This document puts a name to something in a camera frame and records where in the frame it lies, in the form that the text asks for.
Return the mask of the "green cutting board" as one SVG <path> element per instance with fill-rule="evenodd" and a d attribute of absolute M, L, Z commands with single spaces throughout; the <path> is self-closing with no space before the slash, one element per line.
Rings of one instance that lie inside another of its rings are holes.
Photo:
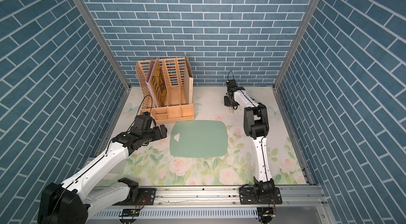
<path fill-rule="evenodd" d="M 226 126 L 215 120 L 189 120 L 175 123 L 170 136 L 170 154 L 184 158 L 211 158 L 226 155 Z"/>

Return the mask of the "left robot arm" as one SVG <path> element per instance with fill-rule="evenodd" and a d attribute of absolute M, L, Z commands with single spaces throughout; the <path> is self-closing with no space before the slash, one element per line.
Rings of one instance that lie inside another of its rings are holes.
<path fill-rule="evenodd" d="M 114 137 L 104 153 L 62 183 L 50 183 L 41 194 L 39 224 L 84 224 L 91 217 L 120 202 L 146 204 L 139 184 L 129 178 L 91 193 L 98 182 L 134 151 L 167 137 L 164 125 L 147 130 L 134 129 Z"/>

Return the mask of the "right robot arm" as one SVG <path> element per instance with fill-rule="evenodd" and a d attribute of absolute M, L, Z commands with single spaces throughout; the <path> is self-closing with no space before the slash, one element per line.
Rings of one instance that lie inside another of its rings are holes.
<path fill-rule="evenodd" d="M 274 202 L 272 194 L 276 191 L 276 187 L 267 159 L 266 137 L 269 133 L 267 108 L 261 102 L 252 99 L 244 87 L 239 87 L 235 80 L 227 81 L 226 85 L 224 105 L 234 110 L 239 107 L 243 109 L 244 132 L 253 144 L 255 170 L 252 191 L 259 202 L 272 203 Z"/>

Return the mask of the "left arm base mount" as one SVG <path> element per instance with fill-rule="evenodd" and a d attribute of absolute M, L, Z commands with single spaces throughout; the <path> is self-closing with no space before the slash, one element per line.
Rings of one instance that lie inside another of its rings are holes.
<path fill-rule="evenodd" d="M 124 201 L 114 204 L 115 206 L 152 206 L 155 201 L 156 188 L 137 188 Z"/>

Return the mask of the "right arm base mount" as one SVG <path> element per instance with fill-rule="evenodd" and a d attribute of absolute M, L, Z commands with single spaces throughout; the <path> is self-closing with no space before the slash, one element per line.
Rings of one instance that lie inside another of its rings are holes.
<path fill-rule="evenodd" d="M 252 187 L 241 186 L 239 188 L 239 195 L 241 205 L 281 205 L 283 203 L 278 187 L 271 193 L 256 195 Z"/>

